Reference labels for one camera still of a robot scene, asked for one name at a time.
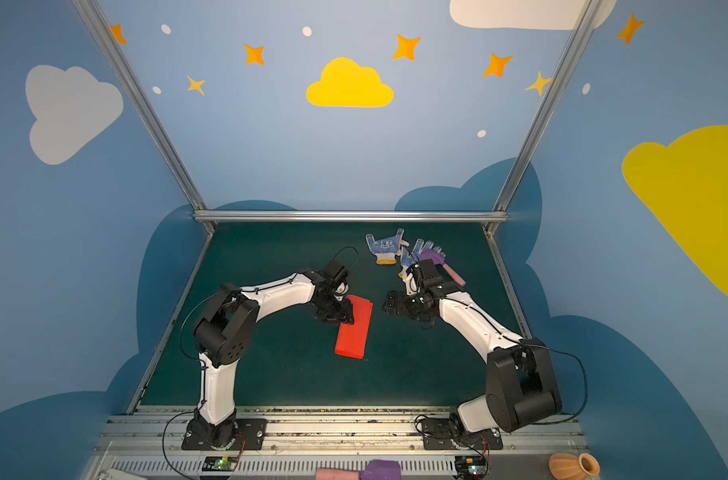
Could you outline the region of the red square paper sheet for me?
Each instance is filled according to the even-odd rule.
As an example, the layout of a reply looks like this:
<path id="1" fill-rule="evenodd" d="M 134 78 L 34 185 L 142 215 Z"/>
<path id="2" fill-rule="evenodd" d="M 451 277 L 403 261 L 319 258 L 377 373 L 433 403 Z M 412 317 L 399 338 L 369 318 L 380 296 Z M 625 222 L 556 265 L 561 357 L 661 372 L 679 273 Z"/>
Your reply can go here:
<path id="1" fill-rule="evenodd" d="M 363 359 L 374 305 L 371 301 L 354 295 L 346 297 L 353 307 L 353 323 L 339 326 L 335 353 L 339 356 Z"/>

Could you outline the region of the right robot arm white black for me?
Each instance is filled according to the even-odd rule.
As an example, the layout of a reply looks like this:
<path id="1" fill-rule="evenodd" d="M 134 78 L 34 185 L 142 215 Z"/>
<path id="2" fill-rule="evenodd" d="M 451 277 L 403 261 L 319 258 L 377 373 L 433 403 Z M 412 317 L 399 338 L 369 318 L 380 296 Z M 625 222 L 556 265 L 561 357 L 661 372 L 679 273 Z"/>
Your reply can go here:
<path id="1" fill-rule="evenodd" d="M 542 341 L 499 323 L 456 281 L 442 277 L 431 260 L 408 267 L 403 281 L 403 291 L 388 293 L 385 312 L 417 321 L 441 319 L 485 361 L 485 394 L 456 409 L 463 430 L 511 433 L 562 412 L 553 362 Z"/>

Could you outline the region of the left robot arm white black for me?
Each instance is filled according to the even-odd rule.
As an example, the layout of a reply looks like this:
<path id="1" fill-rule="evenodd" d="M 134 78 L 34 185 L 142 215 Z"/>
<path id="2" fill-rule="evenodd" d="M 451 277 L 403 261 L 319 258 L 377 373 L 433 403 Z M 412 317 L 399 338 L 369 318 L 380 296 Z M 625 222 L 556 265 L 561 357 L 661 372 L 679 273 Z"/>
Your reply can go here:
<path id="1" fill-rule="evenodd" d="M 262 285 L 221 286 L 192 329 L 203 362 L 196 419 L 212 428 L 232 422 L 236 368 L 259 321 L 297 305 L 310 305 L 312 315 L 321 322 L 352 324 L 348 276 L 349 270 L 332 260 L 321 270 L 304 269 Z"/>

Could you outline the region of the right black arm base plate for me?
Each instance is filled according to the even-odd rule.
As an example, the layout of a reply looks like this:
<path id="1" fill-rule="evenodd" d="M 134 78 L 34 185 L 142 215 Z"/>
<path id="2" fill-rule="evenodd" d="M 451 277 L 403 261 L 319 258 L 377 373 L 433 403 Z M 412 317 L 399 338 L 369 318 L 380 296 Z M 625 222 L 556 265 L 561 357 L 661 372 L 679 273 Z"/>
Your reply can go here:
<path id="1" fill-rule="evenodd" d="M 496 428 L 469 432 L 461 426 L 459 420 L 424 415 L 415 419 L 414 426 L 422 438 L 425 450 L 503 449 L 502 436 Z"/>

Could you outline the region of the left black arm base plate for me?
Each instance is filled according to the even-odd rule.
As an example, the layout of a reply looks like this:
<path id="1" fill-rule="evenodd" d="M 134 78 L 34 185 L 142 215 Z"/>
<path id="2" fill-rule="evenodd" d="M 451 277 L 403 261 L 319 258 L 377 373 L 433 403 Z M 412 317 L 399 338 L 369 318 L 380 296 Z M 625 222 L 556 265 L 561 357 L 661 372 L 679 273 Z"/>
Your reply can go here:
<path id="1" fill-rule="evenodd" d="M 265 439 L 265 419 L 230 420 L 219 426 L 191 420 L 183 435 L 184 451 L 261 450 Z"/>

